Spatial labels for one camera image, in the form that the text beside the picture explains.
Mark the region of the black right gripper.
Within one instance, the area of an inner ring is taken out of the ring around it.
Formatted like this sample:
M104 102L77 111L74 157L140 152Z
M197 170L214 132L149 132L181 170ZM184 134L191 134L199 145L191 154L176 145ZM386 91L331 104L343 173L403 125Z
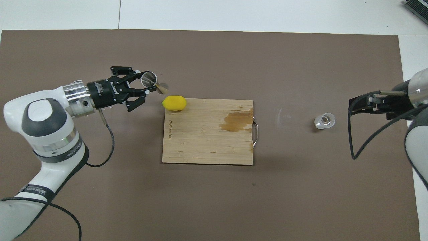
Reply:
M349 99L349 109L350 115L367 113L371 112L381 112L381 114L386 114L386 119L394 119L401 114L405 114L408 111L414 109L414 106L411 104L411 101L408 97L408 86L410 80L404 81L401 84L393 87L393 91L402 91L405 92L405 95L402 96L391 96L384 95L361 95L352 99Z

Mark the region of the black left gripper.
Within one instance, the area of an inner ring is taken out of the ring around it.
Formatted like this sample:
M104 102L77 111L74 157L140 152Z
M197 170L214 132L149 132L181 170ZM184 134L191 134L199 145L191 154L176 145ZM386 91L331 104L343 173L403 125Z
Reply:
M116 104L124 105L128 112L132 112L136 108L145 103L146 97L157 90L157 87L150 87L150 81L144 82L143 76L148 71L141 72L133 70L132 67L110 67L111 76L108 79L101 79L87 84L90 98L96 109L110 107ZM130 93L126 90L129 86L125 83L141 80L144 89L133 89Z

